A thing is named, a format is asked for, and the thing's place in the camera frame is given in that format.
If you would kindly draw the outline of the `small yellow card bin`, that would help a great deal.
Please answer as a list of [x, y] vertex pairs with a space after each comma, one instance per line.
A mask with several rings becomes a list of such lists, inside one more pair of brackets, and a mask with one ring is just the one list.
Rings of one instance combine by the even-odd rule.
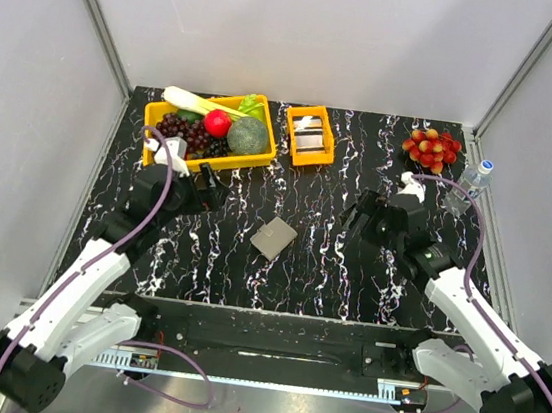
[[[328, 117], [328, 112], [326, 107], [323, 106], [295, 106], [295, 107], [289, 107], [287, 109], [287, 125], [288, 125], [288, 133], [289, 133], [289, 141], [290, 141], [290, 151], [291, 151], [291, 158], [292, 158], [292, 164], [295, 167], [298, 166], [307, 166], [307, 165], [330, 165], [334, 163], [334, 157], [335, 157], [335, 137], [333, 134], [333, 131], [330, 126], [330, 120]], [[302, 117], [302, 116], [314, 116], [314, 117], [321, 117], [322, 118], [322, 127], [324, 129], [323, 135], [324, 135], [324, 144], [325, 148], [324, 150], [318, 151], [318, 152], [309, 152], [309, 153], [298, 153], [296, 151], [296, 145], [294, 141], [294, 127], [293, 122], [295, 117]]]

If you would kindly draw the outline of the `stack of credit cards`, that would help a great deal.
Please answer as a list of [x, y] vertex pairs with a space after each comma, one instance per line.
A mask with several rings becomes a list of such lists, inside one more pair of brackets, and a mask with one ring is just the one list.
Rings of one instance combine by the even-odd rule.
[[314, 116], [295, 117], [293, 133], [298, 153], [322, 152], [325, 148], [322, 118]]

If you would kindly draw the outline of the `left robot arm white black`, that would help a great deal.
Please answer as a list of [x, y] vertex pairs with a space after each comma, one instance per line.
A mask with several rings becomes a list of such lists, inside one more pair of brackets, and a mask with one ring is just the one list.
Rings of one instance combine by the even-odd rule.
[[180, 173], [168, 165], [140, 170], [132, 187], [104, 216], [74, 263], [27, 310], [0, 329], [0, 394], [26, 413], [46, 409], [69, 377], [112, 346], [151, 343], [158, 307], [134, 293], [101, 314], [79, 319], [99, 296], [182, 215], [215, 212], [229, 189], [208, 164]]

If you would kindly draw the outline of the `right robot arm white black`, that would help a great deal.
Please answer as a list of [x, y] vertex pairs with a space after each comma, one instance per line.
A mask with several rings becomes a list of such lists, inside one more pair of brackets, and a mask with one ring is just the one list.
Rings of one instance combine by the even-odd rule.
[[367, 243], [386, 247], [415, 288], [445, 314], [475, 354], [459, 354], [431, 332], [393, 355], [405, 380], [428, 376], [477, 413], [552, 413], [552, 363], [546, 364], [507, 327], [470, 283], [453, 251], [427, 229], [422, 201], [408, 193], [384, 198], [365, 191], [340, 216]]

